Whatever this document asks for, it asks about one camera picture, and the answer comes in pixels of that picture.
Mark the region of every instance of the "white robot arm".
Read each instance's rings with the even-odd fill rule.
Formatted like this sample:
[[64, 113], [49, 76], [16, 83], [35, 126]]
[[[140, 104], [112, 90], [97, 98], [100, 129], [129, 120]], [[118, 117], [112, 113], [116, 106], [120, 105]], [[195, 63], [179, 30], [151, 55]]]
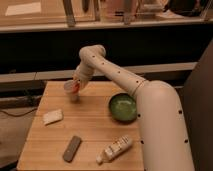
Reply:
[[104, 59], [105, 54], [101, 45], [83, 47], [74, 79], [86, 85], [97, 69], [135, 99], [147, 171], [194, 171], [183, 110], [175, 89], [163, 81], [137, 76]]

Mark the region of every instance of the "wooden table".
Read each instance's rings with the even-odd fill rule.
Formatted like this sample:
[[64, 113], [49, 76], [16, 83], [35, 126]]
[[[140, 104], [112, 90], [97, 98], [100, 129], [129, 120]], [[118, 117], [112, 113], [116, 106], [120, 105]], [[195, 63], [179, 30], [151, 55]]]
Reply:
[[[112, 82], [90, 82], [71, 103], [64, 82], [48, 82], [22, 151], [18, 170], [144, 170], [137, 121], [120, 124], [110, 117], [111, 96], [123, 92]], [[64, 119], [44, 126], [42, 115], [62, 109]], [[96, 157], [120, 136], [133, 138], [133, 147], [111, 163], [99, 166]], [[62, 155], [73, 135], [83, 140], [71, 163]]]

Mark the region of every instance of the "green bowl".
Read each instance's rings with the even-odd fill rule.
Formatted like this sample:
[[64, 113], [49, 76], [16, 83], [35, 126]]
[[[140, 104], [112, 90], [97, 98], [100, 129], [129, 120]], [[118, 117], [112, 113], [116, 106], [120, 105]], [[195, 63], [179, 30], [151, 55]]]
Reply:
[[109, 101], [109, 110], [112, 117], [120, 122], [132, 122], [137, 118], [136, 103], [126, 93], [113, 96]]

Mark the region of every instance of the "tube cap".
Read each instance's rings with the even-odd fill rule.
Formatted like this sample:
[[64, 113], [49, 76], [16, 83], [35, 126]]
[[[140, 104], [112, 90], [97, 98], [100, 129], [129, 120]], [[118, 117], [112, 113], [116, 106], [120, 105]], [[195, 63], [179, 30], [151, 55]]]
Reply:
[[98, 156], [98, 157], [96, 158], [96, 162], [97, 162], [99, 165], [101, 165], [101, 164], [103, 163], [102, 157], [101, 157], [101, 156]]

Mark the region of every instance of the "floor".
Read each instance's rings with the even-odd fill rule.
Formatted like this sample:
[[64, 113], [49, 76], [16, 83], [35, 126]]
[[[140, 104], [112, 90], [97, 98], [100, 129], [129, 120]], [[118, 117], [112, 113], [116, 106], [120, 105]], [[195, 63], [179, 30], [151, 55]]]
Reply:
[[[26, 113], [35, 107], [4, 109], [11, 114]], [[0, 112], [0, 170], [19, 159], [36, 111], [22, 117], [12, 117]]]

